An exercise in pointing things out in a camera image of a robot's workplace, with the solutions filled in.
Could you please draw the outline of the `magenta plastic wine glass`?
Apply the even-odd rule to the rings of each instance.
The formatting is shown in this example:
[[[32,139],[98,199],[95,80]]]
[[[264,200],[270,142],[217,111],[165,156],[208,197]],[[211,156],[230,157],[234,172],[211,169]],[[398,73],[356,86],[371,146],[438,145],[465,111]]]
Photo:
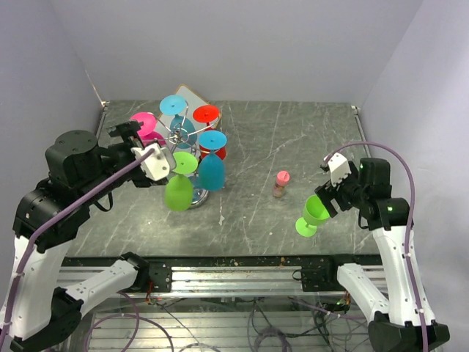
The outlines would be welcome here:
[[[155,131],[157,120],[151,112],[139,112],[134,114],[130,120],[136,121],[140,129],[137,131],[145,146],[157,142],[160,146],[165,146],[166,141],[162,135]]]

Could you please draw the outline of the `green wine glass front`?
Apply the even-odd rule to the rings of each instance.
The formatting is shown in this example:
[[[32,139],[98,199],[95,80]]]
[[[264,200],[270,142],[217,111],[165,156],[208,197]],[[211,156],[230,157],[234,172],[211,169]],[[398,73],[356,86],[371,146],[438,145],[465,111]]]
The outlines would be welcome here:
[[[296,221],[295,229],[303,237],[312,237],[318,226],[330,218],[329,212],[317,195],[310,196],[303,207],[302,216]]]

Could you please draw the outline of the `green wine glass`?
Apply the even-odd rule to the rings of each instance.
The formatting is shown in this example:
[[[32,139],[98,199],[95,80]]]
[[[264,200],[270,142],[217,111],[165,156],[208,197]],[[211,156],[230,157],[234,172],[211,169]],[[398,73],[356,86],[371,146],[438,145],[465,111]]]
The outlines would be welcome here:
[[[312,237],[318,226],[330,218],[329,212],[317,195],[310,196],[303,207],[302,216],[296,221],[295,229],[303,237]]]
[[[174,159],[175,176],[166,184],[164,202],[169,210],[184,211],[189,209],[193,199],[193,184],[188,175],[197,170],[199,162],[194,155],[187,152],[176,152]]]

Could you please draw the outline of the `chrome wine glass rack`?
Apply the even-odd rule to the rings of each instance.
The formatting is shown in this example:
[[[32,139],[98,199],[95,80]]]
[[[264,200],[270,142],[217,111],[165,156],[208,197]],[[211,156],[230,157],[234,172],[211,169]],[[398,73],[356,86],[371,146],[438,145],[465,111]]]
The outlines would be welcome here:
[[[226,136],[216,130],[220,110],[211,104],[192,109],[181,95],[165,97],[159,109],[162,115],[171,116],[172,120],[167,125],[157,119],[168,131],[167,136],[157,142],[165,142],[161,149],[168,151],[176,163],[165,187],[164,203],[173,211],[195,208],[209,194],[200,186],[199,171],[203,175],[215,173],[209,185],[217,189],[224,181],[224,165],[218,153],[225,148]]]

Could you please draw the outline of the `blue wine glass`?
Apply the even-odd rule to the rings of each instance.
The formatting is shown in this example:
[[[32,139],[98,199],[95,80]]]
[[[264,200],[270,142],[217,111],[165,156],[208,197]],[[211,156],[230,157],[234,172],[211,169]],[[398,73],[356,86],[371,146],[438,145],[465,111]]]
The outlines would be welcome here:
[[[216,152],[225,147],[226,143],[226,135],[217,130],[205,131],[199,137],[199,146],[208,151],[198,171],[200,185],[205,190],[218,191],[224,187],[225,166]]]
[[[189,149],[195,145],[197,135],[193,123],[187,119],[188,103],[180,95],[169,95],[160,102],[160,111],[174,115],[171,121],[170,141],[180,149]]]

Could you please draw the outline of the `red plastic wine glass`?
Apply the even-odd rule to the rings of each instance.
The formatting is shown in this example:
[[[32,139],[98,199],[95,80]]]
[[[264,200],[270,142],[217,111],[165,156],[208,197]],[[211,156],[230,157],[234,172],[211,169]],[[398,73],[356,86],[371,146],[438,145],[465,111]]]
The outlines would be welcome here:
[[[207,129],[204,131],[215,131],[216,128],[216,121],[221,116],[221,113],[217,106],[214,105],[204,105],[200,106],[199,108],[195,109],[193,112],[193,119],[200,123],[205,123]],[[199,143],[199,147],[201,150],[200,161],[205,158],[209,154],[209,149],[203,147]],[[224,160],[226,157],[226,148],[222,147],[220,150],[217,150],[215,154],[221,159]]]

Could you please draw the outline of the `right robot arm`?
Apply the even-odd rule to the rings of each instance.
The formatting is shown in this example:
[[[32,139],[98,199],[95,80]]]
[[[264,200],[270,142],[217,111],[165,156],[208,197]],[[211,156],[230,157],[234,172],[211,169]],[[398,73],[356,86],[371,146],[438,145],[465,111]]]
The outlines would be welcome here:
[[[316,195],[332,217],[358,209],[377,244],[388,292],[383,294],[353,260],[325,269],[324,284],[350,293],[367,320],[374,351],[433,351],[448,342],[448,326],[437,322],[418,270],[410,205],[391,196],[390,164],[363,158],[356,166],[335,153],[322,169],[330,179]]]

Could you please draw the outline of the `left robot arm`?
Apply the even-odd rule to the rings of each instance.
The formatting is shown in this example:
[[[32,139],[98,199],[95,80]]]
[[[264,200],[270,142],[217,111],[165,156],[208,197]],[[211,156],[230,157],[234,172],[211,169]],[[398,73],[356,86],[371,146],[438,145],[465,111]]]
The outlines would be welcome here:
[[[141,291],[152,280],[150,264],[128,252],[85,281],[60,287],[62,262],[91,207],[126,182],[164,185],[175,160],[167,147],[144,144],[139,124],[110,128],[121,141],[101,147],[89,131],[63,133],[45,152],[48,176],[19,203],[15,261],[1,308],[1,336],[12,351],[43,351],[65,341],[91,309],[122,290]]]

